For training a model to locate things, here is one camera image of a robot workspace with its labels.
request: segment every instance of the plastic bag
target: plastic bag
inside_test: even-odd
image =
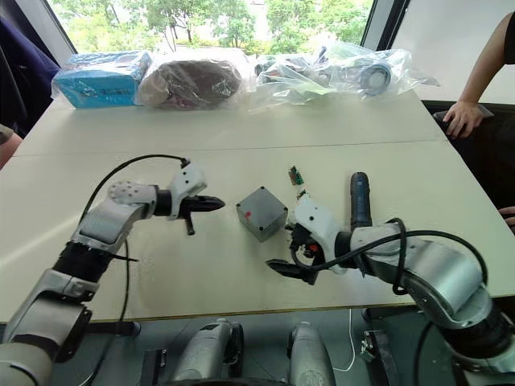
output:
[[[375,52],[339,42],[312,55],[260,56],[256,73],[251,109],[303,105],[329,93],[367,99],[396,96],[419,84],[439,85],[413,66],[406,50]]]
[[[146,51],[75,54],[52,79],[51,97],[77,108],[134,105],[151,59]]]
[[[254,87],[253,65],[242,50],[178,51],[154,62],[139,85],[137,102],[173,109],[232,107]]]

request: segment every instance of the blue box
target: blue box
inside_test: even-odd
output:
[[[75,54],[52,83],[79,109],[134,105],[150,62],[146,51]]]

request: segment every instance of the window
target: window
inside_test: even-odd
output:
[[[78,52],[240,47],[248,54],[360,44],[373,0],[48,0]]]

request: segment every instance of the gray box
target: gray box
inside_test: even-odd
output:
[[[265,187],[260,187],[236,205],[238,218],[258,240],[265,241],[288,217],[288,208]]]

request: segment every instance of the white table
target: white table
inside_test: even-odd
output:
[[[97,182],[119,162],[145,151],[19,154],[0,172],[0,321],[12,315],[43,269],[54,264]],[[137,223],[130,235],[131,255],[141,261],[132,265],[128,318],[411,302],[357,271],[344,276],[323,272],[309,286],[266,266],[270,258],[287,258],[286,233],[259,243],[238,222],[234,206],[264,185],[292,208],[295,189],[286,175],[291,164],[301,170],[311,196],[345,222],[350,175],[365,171],[376,221],[398,216],[411,229],[462,236],[483,253],[491,294],[515,294],[515,238],[446,141],[176,153],[201,165],[209,185],[204,193],[221,197],[227,206],[196,215],[192,237],[186,236],[182,221]],[[177,170],[167,160],[147,160],[116,179],[166,186]],[[94,318],[118,316],[123,286],[124,265],[114,261],[90,305]]]
[[[54,102],[17,155],[148,154],[445,140],[414,92],[389,101],[329,100],[253,114],[144,107],[70,109]]]

